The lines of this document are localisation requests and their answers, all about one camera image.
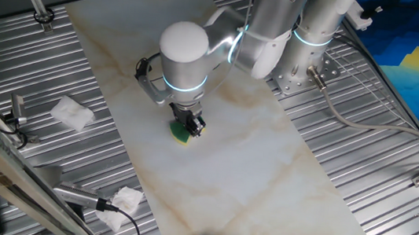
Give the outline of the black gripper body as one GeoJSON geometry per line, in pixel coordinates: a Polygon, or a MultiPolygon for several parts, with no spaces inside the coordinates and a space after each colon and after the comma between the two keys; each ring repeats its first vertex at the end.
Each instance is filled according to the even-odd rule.
{"type": "Polygon", "coordinates": [[[169,105],[171,107],[171,111],[174,113],[176,121],[186,122],[190,119],[196,119],[201,115],[201,104],[195,103],[193,105],[182,105],[177,104],[176,102],[171,102],[169,105]]]}

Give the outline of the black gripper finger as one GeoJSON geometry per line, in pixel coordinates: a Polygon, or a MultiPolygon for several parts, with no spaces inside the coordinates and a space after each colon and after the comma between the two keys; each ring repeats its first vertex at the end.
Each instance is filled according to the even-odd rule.
{"type": "Polygon", "coordinates": [[[182,125],[182,127],[184,127],[186,129],[186,131],[189,132],[189,134],[191,133],[192,128],[192,122],[190,120],[187,121],[181,121],[180,119],[178,119],[178,123],[180,123],[182,125]]]}
{"type": "Polygon", "coordinates": [[[189,128],[190,128],[190,134],[194,137],[200,137],[202,135],[202,132],[204,131],[206,127],[206,123],[202,116],[194,116],[190,120],[189,128]]]}

